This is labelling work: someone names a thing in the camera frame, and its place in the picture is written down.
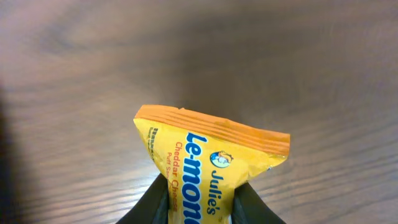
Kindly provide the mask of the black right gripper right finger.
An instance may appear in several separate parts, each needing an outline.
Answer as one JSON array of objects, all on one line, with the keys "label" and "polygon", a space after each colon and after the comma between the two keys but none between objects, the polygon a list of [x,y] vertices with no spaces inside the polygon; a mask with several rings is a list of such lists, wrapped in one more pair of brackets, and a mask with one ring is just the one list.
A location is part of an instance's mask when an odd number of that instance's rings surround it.
[{"label": "black right gripper right finger", "polygon": [[286,224],[260,198],[249,183],[234,190],[232,224]]}]

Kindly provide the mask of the small yellow snack packet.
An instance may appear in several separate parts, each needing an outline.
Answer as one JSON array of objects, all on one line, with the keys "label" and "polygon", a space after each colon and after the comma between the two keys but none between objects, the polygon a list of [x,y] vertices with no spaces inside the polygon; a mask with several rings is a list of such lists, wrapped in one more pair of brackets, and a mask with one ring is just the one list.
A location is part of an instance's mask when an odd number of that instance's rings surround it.
[{"label": "small yellow snack packet", "polygon": [[290,150],[289,134],[184,108],[144,105],[134,124],[167,180],[170,223],[232,223],[236,188]]}]

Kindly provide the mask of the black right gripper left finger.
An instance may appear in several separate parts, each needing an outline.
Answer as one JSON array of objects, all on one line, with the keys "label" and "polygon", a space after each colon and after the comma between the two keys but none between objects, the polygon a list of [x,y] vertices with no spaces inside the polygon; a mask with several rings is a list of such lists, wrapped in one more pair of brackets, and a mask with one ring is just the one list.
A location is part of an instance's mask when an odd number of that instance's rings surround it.
[{"label": "black right gripper left finger", "polygon": [[168,224],[167,180],[159,174],[135,206],[116,224]]}]

